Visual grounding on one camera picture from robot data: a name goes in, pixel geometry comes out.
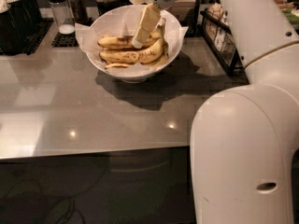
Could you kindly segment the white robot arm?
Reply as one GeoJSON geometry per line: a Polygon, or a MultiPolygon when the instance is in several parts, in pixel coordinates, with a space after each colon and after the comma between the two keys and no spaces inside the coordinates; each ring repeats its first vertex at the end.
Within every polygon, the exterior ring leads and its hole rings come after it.
{"type": "Polygon", "coordinates": [[[294,224],[299,35],[274,0],[220,0],[248,85],[209,97],[191,128],[197,224],[294,224]]]}

